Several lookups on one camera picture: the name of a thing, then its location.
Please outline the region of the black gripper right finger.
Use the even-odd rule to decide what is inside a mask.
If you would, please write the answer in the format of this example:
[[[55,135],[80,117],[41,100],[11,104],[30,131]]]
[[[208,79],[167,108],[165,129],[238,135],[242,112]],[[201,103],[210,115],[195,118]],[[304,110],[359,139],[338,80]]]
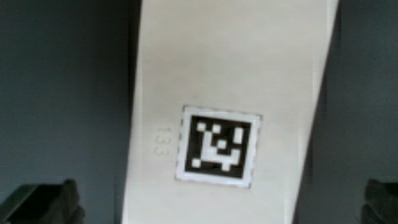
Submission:
[[[368,181],[361,224],[398,224],[398,182]]]

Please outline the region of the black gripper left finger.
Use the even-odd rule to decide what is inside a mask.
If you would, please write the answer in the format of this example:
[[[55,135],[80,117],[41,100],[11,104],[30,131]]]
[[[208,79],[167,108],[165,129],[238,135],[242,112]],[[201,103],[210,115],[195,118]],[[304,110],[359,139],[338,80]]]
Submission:
[[[83,224],[76,181],[25,184],[0,203],[0,224]]]

